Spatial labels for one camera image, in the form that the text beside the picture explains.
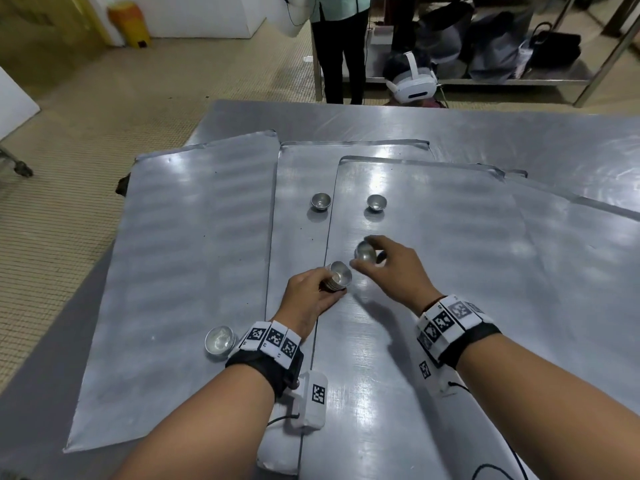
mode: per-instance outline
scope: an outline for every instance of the hand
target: hand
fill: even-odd
[[[334,293],[320,290],[320,282],[331,276],[331,271],[325,267],[292,276],[273,320],[296,332],[302,340],[306,339],[314,329],[318,316],[347,293],[347,290]]]
[[[389,298],[420,316],[428,305],[444,296],[431,284],[414,250],[384,235],[369,235],[364,239],[375,249],[387,253],[384,266],[360,259],[352,259],[350,265],[370,277]]]

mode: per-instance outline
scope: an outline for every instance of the yellow and orange container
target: yellow and orange container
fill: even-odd
[[[107,8],[109,20],[121,31],[127,44],[136,48],[151,45],[151,37],[140,7],[130,1],[121,1]]]

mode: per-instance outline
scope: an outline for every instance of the person's left hand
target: person's left hand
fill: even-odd
[[[347,290],[331,293],[320,289],[320,282],[331,276],[331,271],[325,267],[292,276],[273,320],[296,332],[302,340],[306,339],[318,316],[347,293]]]

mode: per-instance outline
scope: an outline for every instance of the wristband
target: wristband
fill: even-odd
[[[297,333],[279,322],[256,322],[231,351],[226,367],[249,365],[268,380],[279,398],[287,387],[297,387],[304,358],[301,341]]]
[[[455,369],[470,344],[494,333],[500,329],[488,315],[455,295],[428,307],[417,324],[418,342],[438,368],[446,364]]]

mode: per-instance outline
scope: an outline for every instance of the black wrist strap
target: black wrist strap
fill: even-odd
[[[302,354],[300,348],[298,348],[293,357],[291,367],[289,370],[286,370],[278,364],[273,357],[268,356],[260,350],[238,350],[238,352],[229,357],[225,367],[236,363],[244,363],[254,368],[267,379],[269,384],[271,384],[276,399],[279,399],[287,387],[290,389],[298,387],[298,375],[300,374],[303,358],[304,354]]]
[[[482,322],[475,327],[470,328],[464,332],[459,339],[455,340],[449,347],[447,347],[447,349],[440,355],[440,361],[455,369],[458,365],[458,361],[460,360],[460,355],[462,355],[462,352],[464,352],[469,345],[495,333],[501,332],[493,323]]]

